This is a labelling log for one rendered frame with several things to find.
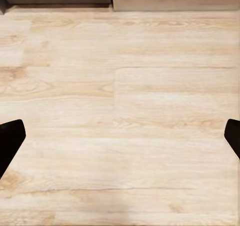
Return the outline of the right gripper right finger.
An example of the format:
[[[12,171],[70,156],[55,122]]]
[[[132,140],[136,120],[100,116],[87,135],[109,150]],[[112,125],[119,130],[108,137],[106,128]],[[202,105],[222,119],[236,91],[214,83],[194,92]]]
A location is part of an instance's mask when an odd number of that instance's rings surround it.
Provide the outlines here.
[[[228,119],[224,137],[240,159],[240,121]]]

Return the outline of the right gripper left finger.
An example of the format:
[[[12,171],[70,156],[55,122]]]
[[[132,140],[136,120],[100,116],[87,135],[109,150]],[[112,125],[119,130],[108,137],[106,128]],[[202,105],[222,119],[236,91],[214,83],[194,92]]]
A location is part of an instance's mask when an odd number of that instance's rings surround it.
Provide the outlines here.
[[[22,119],[0,124],[0,179],[26,139]]]

